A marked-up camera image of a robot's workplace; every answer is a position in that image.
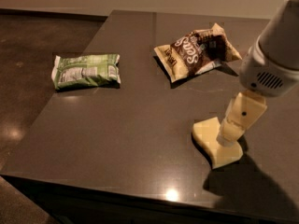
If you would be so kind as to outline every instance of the floor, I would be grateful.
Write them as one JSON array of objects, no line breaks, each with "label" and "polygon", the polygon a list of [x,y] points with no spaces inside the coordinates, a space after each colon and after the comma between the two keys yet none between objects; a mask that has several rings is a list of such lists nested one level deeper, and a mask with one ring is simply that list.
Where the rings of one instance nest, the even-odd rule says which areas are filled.
[{"label": "floor", "polygon": [[[100,21],[0,15],[0,169],[55,93],[56,54],[80,53]],[[0,177],[0,224],[57,222]]]}]

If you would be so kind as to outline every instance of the speaker grille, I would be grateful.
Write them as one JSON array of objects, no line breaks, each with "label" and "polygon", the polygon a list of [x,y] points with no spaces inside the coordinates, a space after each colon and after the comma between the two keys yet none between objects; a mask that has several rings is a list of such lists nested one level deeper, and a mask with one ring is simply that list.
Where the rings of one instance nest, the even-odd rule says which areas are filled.
[{"label": "speaker grille", "polygon": [[260,84],[270,89],[276,89],[283,85],[281,78],[267,72],[259,73],[257,78]]}]

